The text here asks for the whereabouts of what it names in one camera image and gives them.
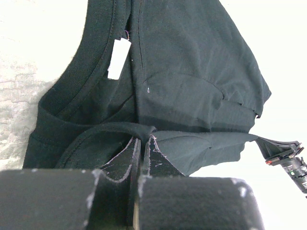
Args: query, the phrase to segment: plastic device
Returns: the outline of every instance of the plastic device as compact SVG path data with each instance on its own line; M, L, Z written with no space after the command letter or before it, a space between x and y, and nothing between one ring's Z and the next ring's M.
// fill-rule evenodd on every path
M307 198L307 164L298 155L303 151L302 143L278 142L265 138L256 140L268 165L281 165L297 187Z

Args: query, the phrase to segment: white tag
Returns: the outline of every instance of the white tag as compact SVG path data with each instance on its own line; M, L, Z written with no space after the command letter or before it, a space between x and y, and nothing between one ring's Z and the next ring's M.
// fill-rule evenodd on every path
M119 40L115 40L110 66L107 69L109 71L107 78L118 80L123 70L129 49L131 46L131 42L121 38Z

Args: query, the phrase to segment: stitching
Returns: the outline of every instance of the stitching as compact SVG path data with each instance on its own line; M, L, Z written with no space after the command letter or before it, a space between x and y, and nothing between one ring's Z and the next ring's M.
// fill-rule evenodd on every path
M131 116L128 116L124 121L127 121L128 119L130 119ZM89 136L85 136L83 137L82 139L78 140L78 142L75 144L74 148L72 150L70 150L68 153L67 153L67 156L65 157L65 160L63 161L63 163L60 165L60 167L65 167L65 165L67 164L67 161L71 158L71 156L73 155L73 153L80 147L80 145L85 142L87 139L91 138L92 136L95 136L97 135L99 132L101 131L98 131L98 132L95 132L93 134L90 134Z
M144 65L143 65L143 58L142 58L142 48L141 48L141 38L140 38L140 14L141 14L141 5L142 5L142 0L140 0L140 5L139 5L139 12L138 12L138 43L139 43L139 48L140 48L140 56L141 56L141 66L142 66L142 75L144 75Z
M78 95L79 95L80 93L82 93L82 90L84 90L84 88L85 88L86 84L88 83L88 81L90 80L92 74L98 69L99 66L102 65L102 62L105 61L104 58L103 58L103 56L105 55L105 53L109 50L109 48L110 48L110 46L111 46L110 43L111 43L111 38L112 38L112 35L113 35L113 32L114 32L114 21L115 21L114 18L115 18L116 10L117 10L117 3L116 3L116 1L114 1L113 14L112 14L112 23L111 23L111 28L110 28L110 32L109 32L109 36L108 36L109 38L108 38L108 41L107 41L107 44L106 44L106 48L105 48L105 50L104 50L104 52L103 52L103 54L102 54L100 60L98 61L98 63L97 63L97 65L96 65L95 69L94 69L93 72L91 73L89 79L87 80L87 82L85 83L85 85L82 87L82 89L78 92L78 94L71 100L71 102L70 102L69 104L71 104L71 103L73 103L73 102L75 102L75 101L77 100ZM100 81L100 79L96 80L96 83L94 84L94 86L93 86L93 87L90 89L90 91L84 96L84 98L81 100L81 102L83 102L83 101L85 100L85 98L86 98L89 94L92 93L92 91L94 90L94 88L96 87L96 85L99 83L99 81ZM67 119L67 120L70 119L70 118L76 113L76 111L77 111L80 107L81 107L81 104L79 104L79 105L76 107L76 109L73 110L73 112L72 112L66 119Z
M39 134L35 134L35 133L32 133L30 135L31 138L33 138L34 140L40 142L41 144L45 144L45 145L50 145L50 146L54 146L54 147L64 147L63 144L59 143L59 142L56 142L56 141L53 141L53 140L50 140L50 139L47 139Z
M126 19L126 3L127 3L127 0L125 0L124 1L124 11L125 11L125 17L122 17L122 19L121 19L121 27L120 28L123 28L123 25L124 25L124 21L125 21L125 19Z

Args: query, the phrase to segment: white surface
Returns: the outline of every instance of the white surface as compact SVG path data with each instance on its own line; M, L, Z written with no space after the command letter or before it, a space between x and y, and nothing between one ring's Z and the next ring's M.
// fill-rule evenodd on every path
M251 133L307 143L307 1L221 2L272 91ZM85 0L0 1L0 170L21 168L38 100L74 55L86 6ZM246 144L241 156L239 162L206 167L194 176L242 178L254 190L267 230L307 229L307 199L283 169L267 166L255 143Z

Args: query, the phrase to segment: dark green fabric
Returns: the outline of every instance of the dark green fabric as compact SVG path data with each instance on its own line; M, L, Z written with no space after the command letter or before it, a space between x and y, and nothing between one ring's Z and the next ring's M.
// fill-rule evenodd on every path
M120 79L109 80L125 30L130 53ZM218 0L89 0L78 51L39 102L24 168L101 166L131 136L144 153L155 128L161 152L184 174L238 161L270 95Z

